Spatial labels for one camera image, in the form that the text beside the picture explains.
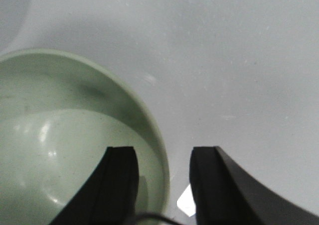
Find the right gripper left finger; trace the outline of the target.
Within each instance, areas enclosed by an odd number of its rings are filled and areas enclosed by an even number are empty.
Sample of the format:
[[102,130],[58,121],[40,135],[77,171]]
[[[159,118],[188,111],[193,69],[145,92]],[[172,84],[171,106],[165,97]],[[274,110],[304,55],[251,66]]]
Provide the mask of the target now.
[[133,147],[108,147],[53,225],[121,225],[135,214],[139,167]]

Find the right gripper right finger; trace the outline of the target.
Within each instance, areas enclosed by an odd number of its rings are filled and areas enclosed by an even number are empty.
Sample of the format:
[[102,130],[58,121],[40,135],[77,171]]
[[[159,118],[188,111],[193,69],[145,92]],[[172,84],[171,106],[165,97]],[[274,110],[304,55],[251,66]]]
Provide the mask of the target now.
[[257,181],[219,146],[194,147],[189,180],[198,225],[317,225],[318,216]]

